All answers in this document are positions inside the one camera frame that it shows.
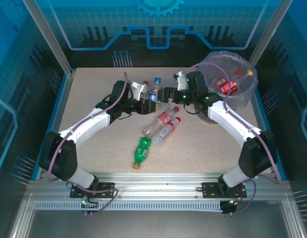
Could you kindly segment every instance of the glass panel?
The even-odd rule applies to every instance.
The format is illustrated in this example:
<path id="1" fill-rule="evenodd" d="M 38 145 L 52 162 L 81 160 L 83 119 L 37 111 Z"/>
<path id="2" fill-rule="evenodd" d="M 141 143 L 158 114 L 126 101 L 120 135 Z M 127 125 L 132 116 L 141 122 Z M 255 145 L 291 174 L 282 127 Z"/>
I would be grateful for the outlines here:
<path id="1" fill-rule="evenodd" d="M 307 4 L 304 0 L 292 2 L 256 67 L 259 93 L 277 138 L 286 175 L 294 192 L 303 190 L 307 188 Z"/>
<path id="2" fill-rule="evenodd" d="M 120 67 L 191 66 L 213 50 L 249 59 L 279 0 L 37 2 L 72 66 Z"/>
<path id="3" fill-rule="evenodd" d="M 22 1 L 0 1 L 0 237 L 12 228 L 62 77 Z"/>

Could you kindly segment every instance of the speckled tabletop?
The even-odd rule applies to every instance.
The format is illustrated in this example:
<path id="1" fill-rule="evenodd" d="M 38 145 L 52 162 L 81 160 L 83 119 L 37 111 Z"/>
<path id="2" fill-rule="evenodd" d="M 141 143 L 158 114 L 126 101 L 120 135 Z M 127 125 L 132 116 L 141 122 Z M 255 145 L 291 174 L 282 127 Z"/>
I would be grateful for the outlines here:
<path id="1" fill-rule="evenodd" d="M 69 93 L 60 131 L 87 114 L 111 93 L 117 80 L 124 80 L 123 72 L 131 81 L 153 82 L 162 78 L 162 86 L 175 87 L 173 74 L 184 68 L 78 68 Z M 226 172 L 237 164 L 241 148 L 220 126 L 208 124 L 182 107 L 178 116 L 181 123 L 162 147 L 151 146 L 148 157 L 139 170 L 132 168 L 133 154 L 142 136 L 157 113 L 132 114 L 101 129 L 77 151 L 78 164 L 90 172 L 114 173 L 216 173 Z M 257 126 L 251 103 L 238 113 Z"/>

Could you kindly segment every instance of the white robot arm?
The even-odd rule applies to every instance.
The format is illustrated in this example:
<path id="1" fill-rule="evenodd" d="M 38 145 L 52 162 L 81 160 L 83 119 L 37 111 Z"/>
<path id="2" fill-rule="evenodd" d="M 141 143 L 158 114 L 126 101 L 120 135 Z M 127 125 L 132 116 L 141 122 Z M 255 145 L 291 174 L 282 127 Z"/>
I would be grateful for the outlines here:
<path id="1" fill-rule="evenodd" d="M 109 96 L 109 100 L 102 100 L 96 105 L 96 108 L 81 121 L 59 133 L 51 131 L 45 136 L 39 161 L 41 168 L 48 170 L 52 160 L 52 155 L 57 146 L 63 138 L 69 134 L 69 137 L 63 144 L 57 155 L 57 159 L 53 164 L 52 174 L 64 181 L 69 181 L 83 188 L 91 188 L 92 184 L 98 183 L 98 178 L 78 166 L 76 150 L 97 131 L 107 127 L 120 117 L 123 112 L 127 114 L 130 114 L 131 112 L 148 114 L 154 109 L 154 107 L 150 107 L 150 102 L 147 100 L 140 101 L 140 95 L 147 92 L 147 85 L 133 82 L 131 85 L 127 85 L 123 97 L 114 107 L 99 114 L 117 100 L 119 95 L 122 93 L 123 84 L 123 81 L 117 81 L 113 87 L 111 95 Z M 129 91 L 133 98 L 128 98 Z"/>

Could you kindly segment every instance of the clear plastic bag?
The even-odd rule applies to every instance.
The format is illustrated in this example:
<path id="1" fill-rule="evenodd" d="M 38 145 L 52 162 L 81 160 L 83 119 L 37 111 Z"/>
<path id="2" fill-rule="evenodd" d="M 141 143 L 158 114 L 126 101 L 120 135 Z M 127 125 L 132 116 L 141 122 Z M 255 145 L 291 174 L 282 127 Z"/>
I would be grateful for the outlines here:
<path id="1" fill-rule="evenodd" d="M 212 52 L 202 62 L 214 63 L 220 66 L 230 78 L 236 78 L 238 77 L 237 75 L 245 74 L 251 70 L 253 74 L 239 79 L 236 85 L 237 89 L 232 91 L 232 94 L 227 99 L 227 104 L 231 108 L 244 108 L 257 88 L 257 70 L 241 56 L 228 51 Z M 198 66 L 197 71 L 204 75 L 205 83 L 210 91 L 226 97 L 223 87 L 220 87 L 218 84 L 228 79 L 225 78 L 220 69 L 213 65 L 204 64 Z"/>

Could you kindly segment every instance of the enclosure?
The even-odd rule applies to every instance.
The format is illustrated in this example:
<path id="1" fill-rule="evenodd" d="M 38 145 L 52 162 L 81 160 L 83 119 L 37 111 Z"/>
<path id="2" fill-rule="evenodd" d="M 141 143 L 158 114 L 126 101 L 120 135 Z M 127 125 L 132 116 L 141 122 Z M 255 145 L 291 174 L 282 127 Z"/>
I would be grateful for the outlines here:
<path id="1" fill-rule="evenodd" d="M 236 112 L 274 133 L 282 186 L 259 177 L 246 183 L 238 206 L 257 193 L 244 212 L 201 212 L 219 201 L 196 188 L 233 168 L 241 148 L 182 106 L 177 134 L 150 148 L 139 170 L 133 154 L 156 113 L 117 120 L 77 150 L 79 166 L 119 190 L 100 214 L 85 217 L 66 182 L 48 182 L 38 164 L 45 135 L 84 118 L 124 72 L 175 87 L 175 73 L 216 51 L 257 71 L 255 93 Z M 275 179 L 272 169 L 264 175 Z M 307 237 L 306 1 L 0 1 L 0 237 L 100 235 Z"/>

